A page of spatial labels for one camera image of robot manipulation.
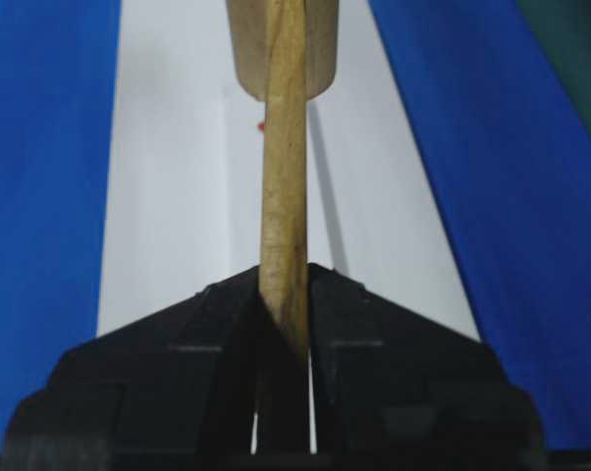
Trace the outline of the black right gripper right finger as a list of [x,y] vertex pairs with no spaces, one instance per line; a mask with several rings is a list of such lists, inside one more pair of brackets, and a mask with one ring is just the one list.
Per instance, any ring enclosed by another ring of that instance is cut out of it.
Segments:
[[340,273],[309,268],[317,446],[337,470],[542,470],[530,395],[496,354]]

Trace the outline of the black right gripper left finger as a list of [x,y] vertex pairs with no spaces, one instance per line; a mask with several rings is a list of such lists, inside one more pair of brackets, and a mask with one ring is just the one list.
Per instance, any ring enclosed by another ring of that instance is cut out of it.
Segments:
[[250,451],[257,272],[68,350],[22,400],[4,470],[270,470]]

